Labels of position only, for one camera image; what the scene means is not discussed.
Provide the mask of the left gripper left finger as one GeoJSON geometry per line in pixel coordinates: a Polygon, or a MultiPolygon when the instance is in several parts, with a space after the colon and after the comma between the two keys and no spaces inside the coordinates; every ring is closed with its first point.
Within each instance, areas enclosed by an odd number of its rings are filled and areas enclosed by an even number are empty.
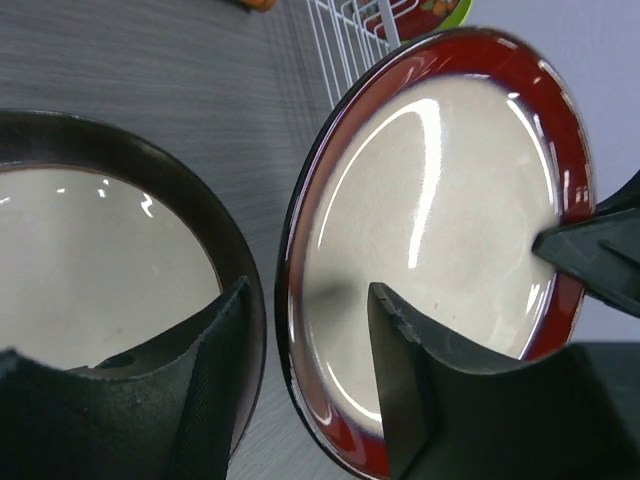
{"type": "Polygon", "coordinates": [[[5,479],[223,479],[248,347],[245,279],[93,369],[1,354],[5,479]]]}

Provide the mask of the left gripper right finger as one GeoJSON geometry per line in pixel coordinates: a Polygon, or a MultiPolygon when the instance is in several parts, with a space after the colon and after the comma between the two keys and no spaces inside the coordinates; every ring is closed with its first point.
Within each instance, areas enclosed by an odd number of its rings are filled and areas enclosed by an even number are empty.
{"type": "Polygon", "coordinates": [[[373,283],[369,333],[395,479],[635,479],[639,347],[533,362],[485,348],[373,283]]]}

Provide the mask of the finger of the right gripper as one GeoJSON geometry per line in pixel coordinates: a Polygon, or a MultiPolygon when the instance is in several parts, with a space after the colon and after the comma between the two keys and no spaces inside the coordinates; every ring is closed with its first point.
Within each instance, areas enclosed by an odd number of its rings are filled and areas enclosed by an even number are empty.
{"type": "Polygon", "coordinates": [[[639,315],[639,176],[600,202],[589,219],[538,234],[532,252],[603,303],[639,315]]]}

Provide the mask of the brown rimmed cream plate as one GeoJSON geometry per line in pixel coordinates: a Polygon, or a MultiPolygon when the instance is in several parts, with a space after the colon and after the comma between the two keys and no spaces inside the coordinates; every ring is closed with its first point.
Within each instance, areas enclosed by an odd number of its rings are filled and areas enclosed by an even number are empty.
{"type": "Polygon", "coordinates": [[[94,366],[250,285],[249,350],[232,445],[262,383],[256,264],[209,187],[144,138],[77,115],[1,114],[1,342],[50,365],[94,366]]]}

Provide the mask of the red rimmed grey plate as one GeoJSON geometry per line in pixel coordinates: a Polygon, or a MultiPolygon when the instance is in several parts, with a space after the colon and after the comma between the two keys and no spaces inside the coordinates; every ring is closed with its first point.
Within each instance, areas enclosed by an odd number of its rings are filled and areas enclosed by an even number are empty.
{"type": "Polygon", "coordinates": [[[566,85],[512,34],[426,35],[356,81],[303,164],[274,288],[287,389],[333,462],[390,475],[370,284],[491,350],[539,358],[569,339],[584,290],[531,247],[594,213],[592,184],[566,85]]]}

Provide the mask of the dark patterned plate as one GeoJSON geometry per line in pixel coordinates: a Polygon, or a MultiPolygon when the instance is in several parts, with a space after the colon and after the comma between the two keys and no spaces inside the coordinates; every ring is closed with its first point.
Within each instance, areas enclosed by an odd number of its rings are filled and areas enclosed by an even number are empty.
{"type": "MultiPolygon", "coordinates": [[[[391,13],[399,39],[404,42],[435,31],[439,19],[426,12],[423,4],[433,0],[391,1],[391,13]]],[[[385,27],[377,1],[358,1],[358,13],[363,26],[381,39],[387,39],[385,27]]]]}

